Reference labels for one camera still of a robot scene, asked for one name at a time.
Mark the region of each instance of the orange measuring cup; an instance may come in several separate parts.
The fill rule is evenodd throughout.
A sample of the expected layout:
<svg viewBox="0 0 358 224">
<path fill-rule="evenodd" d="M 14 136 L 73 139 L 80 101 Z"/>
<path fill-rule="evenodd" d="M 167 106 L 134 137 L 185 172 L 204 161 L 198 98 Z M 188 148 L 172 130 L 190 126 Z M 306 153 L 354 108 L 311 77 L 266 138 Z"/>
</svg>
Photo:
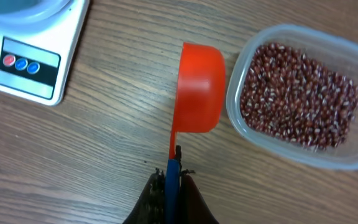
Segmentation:
<svg viewBox="0 0 358 224">
<path fill-rule="evenodd" d="M 214 47 L 184 43 L 181 53 L 169 159 L 175 157 L 177 133 L 206 133 L 219 122 L 226 69 Z"/>
</svg>

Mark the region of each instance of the red button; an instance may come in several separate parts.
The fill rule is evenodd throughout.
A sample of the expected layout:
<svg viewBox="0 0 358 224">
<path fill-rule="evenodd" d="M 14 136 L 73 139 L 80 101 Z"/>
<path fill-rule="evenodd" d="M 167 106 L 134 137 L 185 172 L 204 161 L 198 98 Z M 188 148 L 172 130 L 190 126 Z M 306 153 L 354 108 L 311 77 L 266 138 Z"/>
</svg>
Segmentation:
<svg viewBox="0 0 358 224">
<path fill-rule="evenodd" d="M 10 67 L 15 64 L 16 58 L 14 55 L 7 55 L 4 57 L 4 60 L 2 61 L 5 66 Z"/>
</svg>

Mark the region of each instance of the blue handle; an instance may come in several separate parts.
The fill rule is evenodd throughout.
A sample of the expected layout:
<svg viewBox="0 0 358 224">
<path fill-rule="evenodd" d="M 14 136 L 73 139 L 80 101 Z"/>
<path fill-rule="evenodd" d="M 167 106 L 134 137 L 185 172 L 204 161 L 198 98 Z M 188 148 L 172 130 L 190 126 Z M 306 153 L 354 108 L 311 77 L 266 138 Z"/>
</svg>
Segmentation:
<svg viewBox="0 0 358 224">
<path fill-rule="evenodd" d="M 179 195 L 180 164 L 174 159 L 168 160 L 165 176 L 165 223 L 175 224 L 177 199 Z"/>
</svg>

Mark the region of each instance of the digital kitchen scale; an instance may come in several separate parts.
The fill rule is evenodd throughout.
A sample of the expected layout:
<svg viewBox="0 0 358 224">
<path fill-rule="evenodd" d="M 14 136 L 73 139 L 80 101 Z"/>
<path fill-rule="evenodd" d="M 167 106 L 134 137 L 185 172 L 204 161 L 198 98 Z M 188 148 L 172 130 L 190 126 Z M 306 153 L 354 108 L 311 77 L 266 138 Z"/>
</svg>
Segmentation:
<svg viewBox="0 0 358 224">
<path fill-rule="evenodd" d="M 38 2 L 32 14 L 0 14 L 0 91 L 52 106 L 62 99 L 89 0 Z"/>
</svg>

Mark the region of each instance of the red bean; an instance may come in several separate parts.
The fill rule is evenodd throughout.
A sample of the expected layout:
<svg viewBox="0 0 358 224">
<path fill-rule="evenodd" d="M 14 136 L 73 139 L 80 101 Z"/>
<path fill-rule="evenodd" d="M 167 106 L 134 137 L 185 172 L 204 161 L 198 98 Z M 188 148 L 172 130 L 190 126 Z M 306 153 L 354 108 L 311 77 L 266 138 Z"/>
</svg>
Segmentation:
<svg viewBox="0 0 358 224">
<path fill-rule="evenodd" d="M 353 80 L 275 42 L 255 51 L 240 99 L 250 128 L 320 150 L 346 141 L 357 107 Z"/>
</svg>

